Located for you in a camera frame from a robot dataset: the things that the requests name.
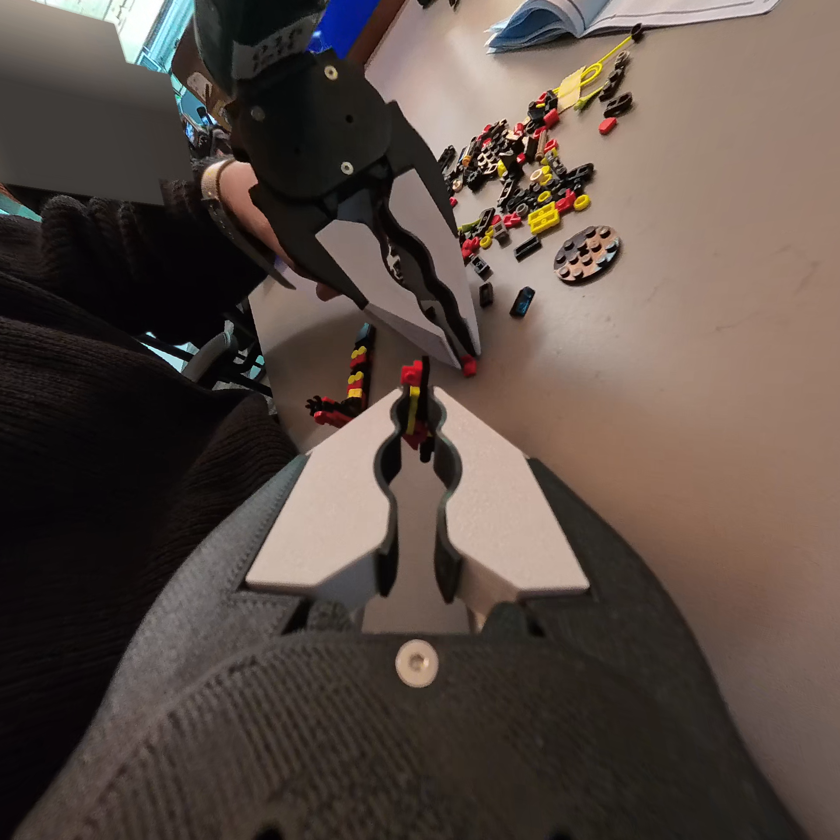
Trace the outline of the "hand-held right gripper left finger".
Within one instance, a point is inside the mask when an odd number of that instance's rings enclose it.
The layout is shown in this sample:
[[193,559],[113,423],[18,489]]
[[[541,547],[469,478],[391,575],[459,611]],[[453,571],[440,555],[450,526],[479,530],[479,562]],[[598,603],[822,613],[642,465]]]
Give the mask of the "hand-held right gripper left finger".
[[304,455],[245,575],[246,592],[340,604],[363,626],[366,607],[391,586],[398,550],[382,457],[401,443],[393,411],[402,397],[392,389]]

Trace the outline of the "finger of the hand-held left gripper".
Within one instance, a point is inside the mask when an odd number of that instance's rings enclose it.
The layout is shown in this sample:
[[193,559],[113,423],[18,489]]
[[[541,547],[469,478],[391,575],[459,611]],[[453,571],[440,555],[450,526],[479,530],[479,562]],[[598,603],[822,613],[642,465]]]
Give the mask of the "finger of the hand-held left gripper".
[[375,232],[398,262],[375,316],[436,360],[481,355],[476,306],[440,171],[394,175],[375,202]]
[[[394,277],[386,265],[380,239],[368,226],[374,219],[368,198],[351,198],[339,205],[338,217],[319,232],[317,238],[366,298],[364,311],[378,319],[375,316],[376,299],[382,293],[392,291]],[[460,367],[460,360],[438,361]]]

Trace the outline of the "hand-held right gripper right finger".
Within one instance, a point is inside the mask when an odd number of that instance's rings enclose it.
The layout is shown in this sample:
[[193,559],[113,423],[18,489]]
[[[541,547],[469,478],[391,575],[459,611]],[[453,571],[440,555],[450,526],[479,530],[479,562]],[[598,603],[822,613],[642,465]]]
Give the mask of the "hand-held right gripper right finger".
[[434,573],[471,627],[500,604],[585,595],[590,582],[531,462],[442,388],[433,389],[437,506]]

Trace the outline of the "long black red yellow lego model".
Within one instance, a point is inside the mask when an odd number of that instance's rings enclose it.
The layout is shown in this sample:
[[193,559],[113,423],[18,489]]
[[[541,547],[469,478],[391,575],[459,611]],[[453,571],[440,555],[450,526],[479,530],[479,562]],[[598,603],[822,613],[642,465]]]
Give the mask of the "long black red yellow lego model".
[[353,344],[344,398],[333,400],[327,396],[315,395],[307,400],[306,407],[316,424],[342,428],[367,409],[370,401],[375,340],[376,327],[370,322],[364,323]]

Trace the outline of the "small black red yellow lego assembly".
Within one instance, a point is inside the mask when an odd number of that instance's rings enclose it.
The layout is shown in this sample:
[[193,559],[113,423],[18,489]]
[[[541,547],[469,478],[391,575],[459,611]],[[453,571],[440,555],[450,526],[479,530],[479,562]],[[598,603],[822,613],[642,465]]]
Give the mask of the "small black red yellow lego assembly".
[[399,416],[402,440],[428,464],[434,454],[434,425],[429,419],[429,356],[424,355],[402,367],[400,385],[404,390]]

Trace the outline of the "person's left forearm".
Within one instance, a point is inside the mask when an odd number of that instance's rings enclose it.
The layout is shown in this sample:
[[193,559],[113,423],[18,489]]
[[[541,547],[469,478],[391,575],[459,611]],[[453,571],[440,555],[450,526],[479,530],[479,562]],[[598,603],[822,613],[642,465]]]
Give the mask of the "person's left forearm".
[[41,209],[44,279],[65,299],[138,335],[203,343],[266,272],[212,219],[201,176],[166,182],[161,206],[66,195]]

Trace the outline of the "pile of loose lego pieces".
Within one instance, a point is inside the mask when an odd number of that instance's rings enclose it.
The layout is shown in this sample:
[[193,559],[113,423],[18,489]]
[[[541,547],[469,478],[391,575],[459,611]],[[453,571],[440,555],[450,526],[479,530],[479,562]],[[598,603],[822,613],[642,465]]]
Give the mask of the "pile of loose lego pieces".
[[490,273],[482,251],[509,246],[511,232],[520,229],[542,241],[567,214],[582,213],[592,204],[593,163],[564,164],[553,131],[565,112],[581,114],[595,103],[604,107],[598,133],[606,136],[616,129],[634,106],[632,93],[620,88],[632,58],[630,47],[644,36],[637,24],[602,58],[532,100],[525,122],[490,123],[461,150],[449,145],[438,157],[451,207],[464,190],[478,193],[491,182],[499,184],[493,205],[458,227],[461,255],[479,277]]

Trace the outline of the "black round lego plate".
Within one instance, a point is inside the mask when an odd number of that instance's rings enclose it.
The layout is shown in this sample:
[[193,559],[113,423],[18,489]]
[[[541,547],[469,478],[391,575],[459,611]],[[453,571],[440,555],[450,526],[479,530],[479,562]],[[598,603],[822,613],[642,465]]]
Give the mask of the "black round lego plate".
[[622,246],[614,227],[589,226],[563,242],[553,260],[553,273],[567,286],[584,285],[610,269]]

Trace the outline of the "lego instruction booklet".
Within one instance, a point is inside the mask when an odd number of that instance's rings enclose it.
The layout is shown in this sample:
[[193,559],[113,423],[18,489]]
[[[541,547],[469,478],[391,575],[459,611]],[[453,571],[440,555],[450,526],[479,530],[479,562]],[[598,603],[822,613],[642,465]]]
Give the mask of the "lego instruction booklet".
[[768,14],[777,1],[526,1],[489,27],[490,54],[518,51],[557,38],[672,28]]

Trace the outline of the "person's left hand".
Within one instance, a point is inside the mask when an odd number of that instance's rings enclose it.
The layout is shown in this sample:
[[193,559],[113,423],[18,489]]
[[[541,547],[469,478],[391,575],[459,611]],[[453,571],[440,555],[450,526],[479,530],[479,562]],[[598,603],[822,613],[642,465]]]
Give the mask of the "person's left hand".
[[250,164],[236,161],[236,159],[231,160],[217,176],[218,194],[222,206],[243,231],[273,252],[278,271],[290,277],[295,275],[315,281],[314,276],[292,262],[277,240],[267,217],[252,201],[250,190],[256,184],[257,176]]

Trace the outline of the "blue plastic storage bin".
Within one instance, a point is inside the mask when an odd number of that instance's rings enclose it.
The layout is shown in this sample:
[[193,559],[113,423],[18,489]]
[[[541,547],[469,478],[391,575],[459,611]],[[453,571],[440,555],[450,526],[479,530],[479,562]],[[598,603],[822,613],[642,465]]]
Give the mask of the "blue plastic storage bin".
[[308,50],[322,53],[333,49],[339,57],[345,57],[359,34],[355,1],[330,1],[324,16],[312,34]]

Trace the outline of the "person's black knit sweater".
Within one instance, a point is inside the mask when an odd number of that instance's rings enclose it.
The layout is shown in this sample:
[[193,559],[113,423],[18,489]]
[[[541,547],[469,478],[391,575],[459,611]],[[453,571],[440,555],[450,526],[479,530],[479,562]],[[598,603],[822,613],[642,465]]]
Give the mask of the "person's black knit sweater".
[[192,383],[62,297],[40,225],[2,219],[2,838],[173,573],[298,454],[260,394]]

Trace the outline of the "metal chair frame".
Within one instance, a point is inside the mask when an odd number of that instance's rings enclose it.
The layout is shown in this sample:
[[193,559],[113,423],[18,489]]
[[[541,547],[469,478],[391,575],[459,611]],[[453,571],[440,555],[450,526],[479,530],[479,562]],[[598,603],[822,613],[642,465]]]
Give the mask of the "metal chair frame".
[[226,313],[224,330],[195,352],[149,332],[139,336],[138,341],[166,359],[178,360],[180,372],[197,385],[210,390],[217,385],[231,385],[272,397],[256,323],[245,304]]

